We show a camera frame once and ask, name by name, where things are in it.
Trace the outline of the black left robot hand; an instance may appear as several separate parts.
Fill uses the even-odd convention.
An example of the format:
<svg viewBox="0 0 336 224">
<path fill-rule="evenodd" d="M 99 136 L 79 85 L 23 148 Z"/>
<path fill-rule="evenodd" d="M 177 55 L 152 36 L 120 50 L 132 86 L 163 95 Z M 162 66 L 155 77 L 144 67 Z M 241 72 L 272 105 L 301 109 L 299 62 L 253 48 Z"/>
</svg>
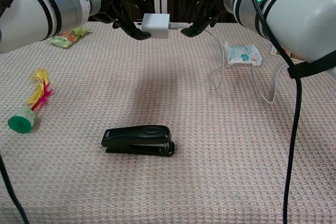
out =
<svg viewBox="0 0 336 224">
<path fill-rule="evenodd" d="M 89 17 L 90 21 L 112 24 L 114 29 L 121 28 L 127 35 L 136 40 L 146 40 L 151 37 L 147 31 L 137 28 L 134 20 L 130 18 L 125 7 L 128 3 L 134 7 L 138 15 L 154 13 L 154 5 L 151 0 L 102 0 L 98 12 Z"/>
</svg>

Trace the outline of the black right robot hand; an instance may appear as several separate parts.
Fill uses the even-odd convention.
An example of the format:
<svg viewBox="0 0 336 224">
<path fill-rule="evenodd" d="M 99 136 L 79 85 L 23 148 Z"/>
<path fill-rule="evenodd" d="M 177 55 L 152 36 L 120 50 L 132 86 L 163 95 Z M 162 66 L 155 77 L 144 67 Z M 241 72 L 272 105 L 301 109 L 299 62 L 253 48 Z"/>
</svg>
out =
<svg viewBox="0 0 336 224">
<path fill-rule="evenodd" d="M 214 27 L 225 10 L 223 0 L 184 0 L 182 20 L 192 25 L 181 33 L 187 37 L 198 36 L 207 26 Z"/>
</svg>

